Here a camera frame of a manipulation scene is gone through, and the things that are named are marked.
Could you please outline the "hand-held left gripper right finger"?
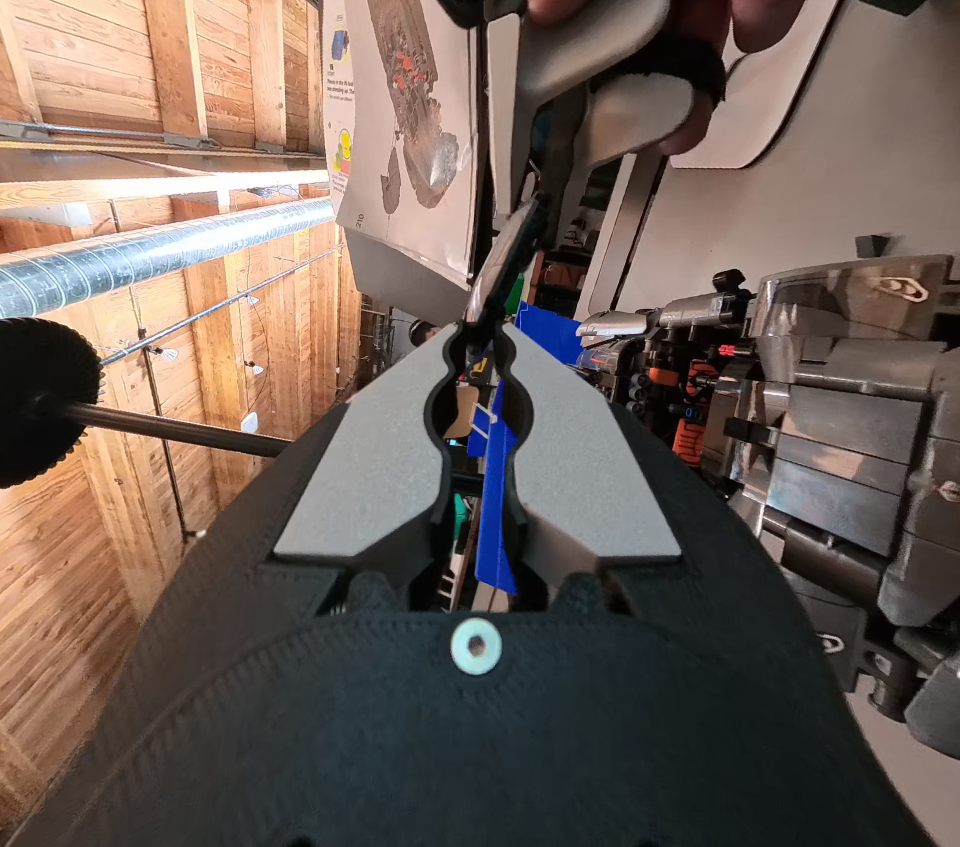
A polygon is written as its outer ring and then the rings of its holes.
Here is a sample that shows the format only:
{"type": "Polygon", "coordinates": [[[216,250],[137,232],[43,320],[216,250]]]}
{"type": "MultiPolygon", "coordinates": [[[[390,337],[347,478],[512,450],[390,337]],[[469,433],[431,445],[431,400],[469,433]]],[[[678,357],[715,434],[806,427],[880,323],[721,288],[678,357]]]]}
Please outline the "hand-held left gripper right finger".
{"type": "Polygon", "coordinates": [[[606,399],[510,323],[495,333],[502,552],[512,608],[544,608],[574,575],[672,569],[683,552],[606,399]]]}

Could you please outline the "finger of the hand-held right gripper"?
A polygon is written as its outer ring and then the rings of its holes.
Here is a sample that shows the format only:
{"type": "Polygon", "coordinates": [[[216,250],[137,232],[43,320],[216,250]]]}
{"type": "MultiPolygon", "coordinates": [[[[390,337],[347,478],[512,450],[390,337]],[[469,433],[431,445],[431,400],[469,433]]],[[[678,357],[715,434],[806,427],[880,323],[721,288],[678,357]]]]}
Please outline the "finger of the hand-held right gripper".
{"type": "Polygon", "coordinates": [[[516,208],[529,160],[537,109],[540,34],[520,13],[486,27],[487,126],[494,213],[516,208]]]}

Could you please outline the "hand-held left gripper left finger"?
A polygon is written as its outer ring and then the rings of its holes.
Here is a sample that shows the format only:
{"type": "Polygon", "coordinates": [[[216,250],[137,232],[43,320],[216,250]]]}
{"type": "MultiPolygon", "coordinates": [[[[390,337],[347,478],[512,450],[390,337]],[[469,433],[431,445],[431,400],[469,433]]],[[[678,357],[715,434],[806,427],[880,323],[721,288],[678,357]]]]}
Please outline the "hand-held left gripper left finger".
{"type": "Polygon", "coordinates": [[[460,324],[442,327],[352,397],[273,546],[284,569],[383,576],[436,608],[453,534],[460,324]]]}

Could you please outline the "lego instruction booklet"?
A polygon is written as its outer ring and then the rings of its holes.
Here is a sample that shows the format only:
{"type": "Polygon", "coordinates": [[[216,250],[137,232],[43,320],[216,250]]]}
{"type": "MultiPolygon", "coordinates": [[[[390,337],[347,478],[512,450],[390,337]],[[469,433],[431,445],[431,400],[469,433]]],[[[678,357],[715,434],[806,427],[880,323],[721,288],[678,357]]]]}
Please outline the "lego instruction booklet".
{"type": "Polygon", "coordinates": [[[438,0],[322,0],[326,157],[362,248],[465,289],[481,173],[479,35],[438,0]]]}

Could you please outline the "dark grey lego assembly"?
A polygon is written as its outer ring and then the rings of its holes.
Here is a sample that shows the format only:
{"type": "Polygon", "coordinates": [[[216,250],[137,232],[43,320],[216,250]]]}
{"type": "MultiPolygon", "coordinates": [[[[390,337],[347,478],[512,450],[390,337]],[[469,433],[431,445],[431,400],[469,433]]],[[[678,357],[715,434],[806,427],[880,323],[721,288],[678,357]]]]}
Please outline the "dark grey lego assembly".
{"type": "Polygon", "coordinates": [[[492,244],[462,316],[464,368],[486,352],[495,328],[506,321],[507,302],[548,232],[554,200],[552,194],[535,193],[510,216],[492,244]]]}

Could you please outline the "grey lego car model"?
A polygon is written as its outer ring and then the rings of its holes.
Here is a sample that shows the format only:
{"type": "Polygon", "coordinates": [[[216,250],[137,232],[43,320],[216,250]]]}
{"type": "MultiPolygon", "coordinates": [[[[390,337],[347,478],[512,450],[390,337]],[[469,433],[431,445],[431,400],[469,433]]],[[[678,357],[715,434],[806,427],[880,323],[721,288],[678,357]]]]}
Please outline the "grey lego car model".
{"type": "Polygon", "coordinates": [[[958,759],[958,258],[858,252],[589,315],[575,369],[768,546],[842,691],[958,759]]]}

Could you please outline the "blue plastic bin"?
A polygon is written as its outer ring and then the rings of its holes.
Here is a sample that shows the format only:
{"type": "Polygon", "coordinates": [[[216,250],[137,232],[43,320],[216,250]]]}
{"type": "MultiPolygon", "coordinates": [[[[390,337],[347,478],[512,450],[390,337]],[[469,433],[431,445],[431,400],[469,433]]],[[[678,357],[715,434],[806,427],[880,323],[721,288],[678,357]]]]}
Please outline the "blue plastic bin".
{"type": "MultiPolygon", "coordinates": [[[[581,340],[576,335],[579,322],[521,301],[514,325],[563,365],[576,364],[582,351],[581,340]]],[[[467,452],[485,460],[475,577],[478,582],[500,591],[504,597],[514,597],[517,585],[503,542],[502,505],[506,460],[517,443],[517,437],[502,419],[502,401],[502,384],[498,383],[486,413],[477,410],[474,414],[475,430],[469,435],[467,452]]]]}

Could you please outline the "black pole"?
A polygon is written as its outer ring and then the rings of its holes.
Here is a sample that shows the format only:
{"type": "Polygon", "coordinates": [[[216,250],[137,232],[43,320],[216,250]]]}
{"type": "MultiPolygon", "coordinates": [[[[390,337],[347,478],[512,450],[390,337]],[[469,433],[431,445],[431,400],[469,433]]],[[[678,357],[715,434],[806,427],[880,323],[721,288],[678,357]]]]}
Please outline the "black pole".
{"type": "Polygon", "coordinates": [[[73,328],[30,317],[1,321],[1,487],[39,477],[88,428],[246,456],[276,458],[289,440],[99,404],[102,363],[73,328]]]}

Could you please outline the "dark grey divider panel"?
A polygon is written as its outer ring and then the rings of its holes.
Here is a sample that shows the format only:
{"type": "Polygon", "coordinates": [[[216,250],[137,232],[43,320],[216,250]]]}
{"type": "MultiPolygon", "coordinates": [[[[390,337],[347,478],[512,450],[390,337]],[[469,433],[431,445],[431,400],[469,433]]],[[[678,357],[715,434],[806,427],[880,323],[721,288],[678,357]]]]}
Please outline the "dark grey divider panel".
{"type": "Polygon", "coordinates": [[[462,309],[470,296],[469,285],[447,276],[418,254],[362,232],[337,217],[345,238],[356,289],[366,296],[402,308],[452,307],[462,309]]]}

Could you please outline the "white book stand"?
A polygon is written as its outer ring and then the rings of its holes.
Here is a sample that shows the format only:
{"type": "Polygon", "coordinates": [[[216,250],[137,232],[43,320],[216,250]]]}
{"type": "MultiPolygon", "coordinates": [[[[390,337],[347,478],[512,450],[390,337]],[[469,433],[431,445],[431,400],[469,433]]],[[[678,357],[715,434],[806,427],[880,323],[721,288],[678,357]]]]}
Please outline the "white book stand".
{"type": "MultiPolygon", "coordinates": [[[[790,32],[765,51],[745,54],[728,37],[723,51],[726,101],[705,139],[691,152],[674,158],[676,169],[730,173],[760,160],[786,127],[843,3],[805,0],[790,32]]],[[[662,166],[656,152],[630,152],[621,158],[599,239],[581,282],[575,319],[615,304],[620,275],[629,265],[662,166]]]]}

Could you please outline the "metal air duct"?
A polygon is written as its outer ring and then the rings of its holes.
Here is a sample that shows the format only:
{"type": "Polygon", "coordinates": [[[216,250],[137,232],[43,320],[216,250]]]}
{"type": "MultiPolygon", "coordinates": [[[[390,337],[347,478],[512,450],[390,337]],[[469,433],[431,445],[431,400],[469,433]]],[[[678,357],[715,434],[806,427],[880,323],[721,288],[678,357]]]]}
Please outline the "metal air duct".
{"type": "Polygon", "coordinates": [[[36,317],[334,221],[312,198],[31,248],[1,257],[1,317],[36,317]]]}

